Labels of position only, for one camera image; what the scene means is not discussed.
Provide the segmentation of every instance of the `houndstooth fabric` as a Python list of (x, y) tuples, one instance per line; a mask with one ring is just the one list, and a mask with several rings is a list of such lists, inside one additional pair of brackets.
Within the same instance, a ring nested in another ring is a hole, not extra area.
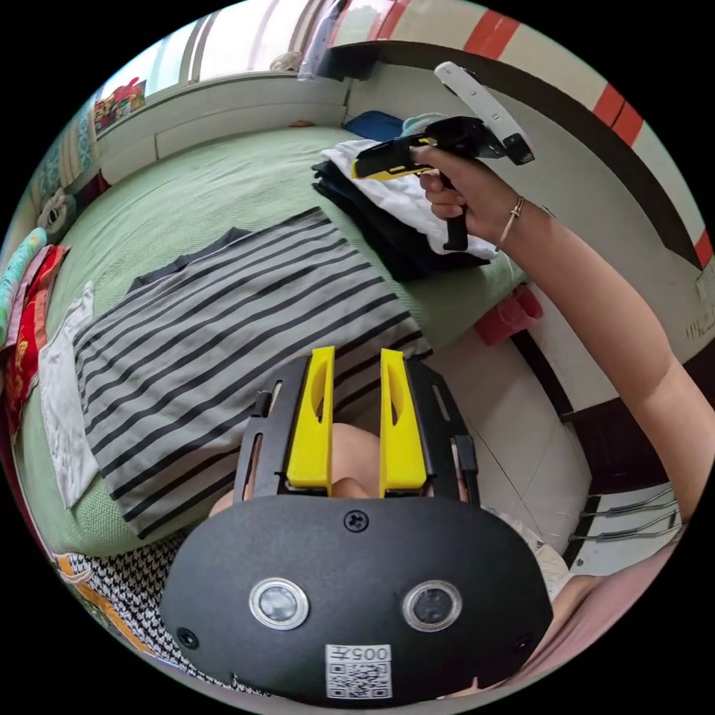
[(242, 693), (268, 696), (242, 685), (236, 680), (229, 686), (197, 670), (184, 658), (159, 616), (164, 583), (169, 567), (181, 546), (184, 536), (172, 536), (120, 556), (93, 558), (69, 554), (75, 574), (91, 570), (85, 583), (107, 599), (127, 628), (153, 654), (199, 680)]

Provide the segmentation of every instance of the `person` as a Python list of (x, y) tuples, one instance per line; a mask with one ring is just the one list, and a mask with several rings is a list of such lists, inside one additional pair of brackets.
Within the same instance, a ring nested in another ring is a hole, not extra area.
[[(586, 242), (522, 201), (483, 163), (435, 147), (419, 148), (415, 159), (435, 169), (420, 176), (433, 213), (447, 220), (465, 212), (469, 234), (503, 250), (561, 311), (658, 454), (687, 528), (715, 461), (715, 410), (674, 356), (654, 313)], [(445, 188), (440, 173), (454, 188)], [(375, 497), (378, 473), (378, 438), (335, 425), (333, 496)], [(233, 494), (226, 495), (212, 513), (232, 502)], [(492, 687), (547, 673), (595, 642), (650, 586), (683, 529), (653, 556), (610, 576), (565, 579), (553, 598), (551, 626), (529, 661)], [(475, 681), (450, 697), (477, 691)]]

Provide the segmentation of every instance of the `screw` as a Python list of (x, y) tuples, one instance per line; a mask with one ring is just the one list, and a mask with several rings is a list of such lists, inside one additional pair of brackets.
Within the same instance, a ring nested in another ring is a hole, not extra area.
[(514, 643), (514, 653), (518, 654), (523, 652), (533, 643), (533, 640), (534, 637), (530, 633), (527, 633), (526, 635), (519, 638), (519, 640)]
[(177, 629), (177, 638), (185, 648), (196, 650), (199, 647), (199, 639), (188, 628)]
[(367, 518), (367, 514), (361, 512), (359, 509), (353, 509), (351, 512), (348, 512), (343, 519), (345, 528), (355, 534), (364, 531), (369, 522), (370, 520)]

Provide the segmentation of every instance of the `bed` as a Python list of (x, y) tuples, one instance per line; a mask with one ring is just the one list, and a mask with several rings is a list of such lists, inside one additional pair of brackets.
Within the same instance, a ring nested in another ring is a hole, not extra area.
[[(133, 280), (197, 251), (238, 227), (260, 230), (318, 206), (381, 272), (433, 349), (450, 343), (496, 305), (525, 276), (500, 257), (489, 266), (401, 285), (393, 281), (357, 227), (311, 186), (310, 167), (320, 151), (355, 139), (341, 129), (302, 127), (244, 134), (152, 164), (99, 197), (71, 228), (72, 246), (48, 308), (47, 334), (88, 282), (94, 282), (94, 315), (116, 305)], [(55, 553), (109, 556), (139, 541), (97, 476), (72, 509), (63, 507), (48, 451), (39, 395), (25, 405), (15, 453), (26, 501)], [(193, 521), (206, 509), (191, 514)], [(161, 531), (151, 541), (166, 536)]]

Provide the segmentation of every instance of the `yellow clip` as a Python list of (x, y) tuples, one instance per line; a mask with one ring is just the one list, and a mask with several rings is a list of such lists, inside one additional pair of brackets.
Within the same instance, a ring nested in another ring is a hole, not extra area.
[[(427, 137), (422, 137), (417, 140), (420, 144), (429, 144), (430, 140)], [(350, 169), (350, 178), (353, 181), (358, 181), (360, 177), (356, 171), (358, 166), (358, 161), (355, 160), (352, 163)], [(374, 179), (374, 181), (390, 181), (391, 179), (399, 179), (401, 177), (408, 177), (411, 174), (423, 174), (425, 171), (431, 171), (431, 166), (420, 167), (419, 169), (406, 170), (404, 166), (394, 166), (389, 169), (384, 169), (382, 171), (376, 171), (370, 177), (362, 177), (363, 179)]]
[[(331, 492), (335, 348), (313, 350), (301, 397), (286, 476), (296, 489)], [(319, 415), (322, 402), (322, 415)]]
[(422, 441), (403, 354), (381, 354), (380, 496), (388, 489), (421, 489), (427, 480)]

